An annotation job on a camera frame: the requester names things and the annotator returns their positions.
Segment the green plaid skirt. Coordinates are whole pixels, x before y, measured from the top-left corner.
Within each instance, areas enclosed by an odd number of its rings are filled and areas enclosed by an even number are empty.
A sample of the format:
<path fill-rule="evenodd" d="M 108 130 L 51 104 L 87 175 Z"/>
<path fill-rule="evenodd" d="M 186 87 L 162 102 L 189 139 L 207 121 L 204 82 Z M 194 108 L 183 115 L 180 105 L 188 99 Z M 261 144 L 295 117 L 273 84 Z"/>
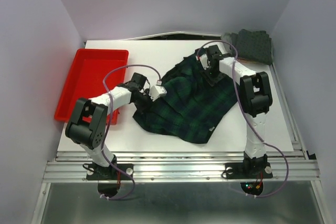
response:
<path fill-rule="evenodd" d="M 236 104 L 233 81 L 224 77 L 211 86 L 201 74 L 195 55 L 185 57 L 162 77 L 167 94 L 149 110 L 136 111 L 144 130 L 171 135 L 193 144 L 206 144 L 223 116 Z"/>

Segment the grey dotted skirt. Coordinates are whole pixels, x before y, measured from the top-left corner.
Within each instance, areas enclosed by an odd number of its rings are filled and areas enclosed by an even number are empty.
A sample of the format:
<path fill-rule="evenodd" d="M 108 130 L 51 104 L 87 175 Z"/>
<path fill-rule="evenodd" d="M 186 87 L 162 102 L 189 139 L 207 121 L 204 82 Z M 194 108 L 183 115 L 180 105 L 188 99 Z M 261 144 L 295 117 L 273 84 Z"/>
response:
<path fill-rule="evenodd" d="M 231 33 L 231 39 L 239 59 L 272 64 L 272 40 L 266 31 L 241 29 L 238 33 Z"/>

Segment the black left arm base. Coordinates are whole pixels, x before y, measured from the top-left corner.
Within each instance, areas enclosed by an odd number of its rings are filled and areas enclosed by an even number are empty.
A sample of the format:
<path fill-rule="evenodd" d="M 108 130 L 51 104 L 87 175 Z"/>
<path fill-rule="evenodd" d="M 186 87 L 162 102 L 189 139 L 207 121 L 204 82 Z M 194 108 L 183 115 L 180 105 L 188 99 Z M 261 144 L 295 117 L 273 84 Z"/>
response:
<path fill-rule="evenodd" d="M 133 164 L 118 164 L 117 167 L 122 172 L 115 168 L 101 167 L 95 163 L 84 163 L 82 167 L 86 170 L 86 180 L 131 180 L 133 177 Z"/>

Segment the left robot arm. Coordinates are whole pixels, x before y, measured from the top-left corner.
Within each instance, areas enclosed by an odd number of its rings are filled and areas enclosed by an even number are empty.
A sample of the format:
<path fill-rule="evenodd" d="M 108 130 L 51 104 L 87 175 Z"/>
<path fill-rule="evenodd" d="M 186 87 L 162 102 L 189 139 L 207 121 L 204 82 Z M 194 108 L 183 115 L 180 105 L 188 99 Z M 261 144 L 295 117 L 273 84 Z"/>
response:
<path fill-rule="evenodd" d="M 115 156 L 104 143 L 106 127 L 110 124 L 107 118 L 111 118 L 115 110 L 131 103 L 143 112 L 158 98 L 166 95 L 161 81 L 144 89 L 146 81 L 145 76 L 135 73 L 130 81 L 121 83 L 100 96 L 80 98 L 75 103 L 65 135 L 89 154 L 99 166 L 99 173 L 106 179 L 113 178 L 117 172 L 117 166 L 112 162 Z"/>

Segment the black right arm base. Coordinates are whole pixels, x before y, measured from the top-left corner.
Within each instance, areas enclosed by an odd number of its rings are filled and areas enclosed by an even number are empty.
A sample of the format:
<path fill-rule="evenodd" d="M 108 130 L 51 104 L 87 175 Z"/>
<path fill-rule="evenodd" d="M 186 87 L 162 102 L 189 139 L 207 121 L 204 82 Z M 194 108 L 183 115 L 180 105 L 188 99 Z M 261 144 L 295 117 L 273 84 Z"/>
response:
<path fill-rule="evenodd" d="M 249 180 L 260 177 L 271 179 L 273 178 L 273 173 L 269 162 L 254 167 L 245 165 L 243 162 L 234 162 L 225 164 L 225 169 L 222 172 L 221 177 L 235 180 Z"/>

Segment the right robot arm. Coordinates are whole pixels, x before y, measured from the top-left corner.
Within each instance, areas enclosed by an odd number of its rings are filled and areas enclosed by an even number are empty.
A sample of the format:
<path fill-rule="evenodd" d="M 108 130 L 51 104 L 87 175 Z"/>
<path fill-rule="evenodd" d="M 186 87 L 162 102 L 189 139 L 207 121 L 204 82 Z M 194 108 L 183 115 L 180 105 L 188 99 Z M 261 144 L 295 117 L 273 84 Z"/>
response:
<path fill-rule="evenodd" d="M 239 63 L 236 57 L 224 54 L 218 45 L 201 47 L 196 59 L 211 85 L 223 77 L 233 80 L 239 108 L 246 121 L 246 145 L 241 170 L 253 177 L 268 166 L 265 149 L 266 116 L 273 103 L 269 77 Z"/>

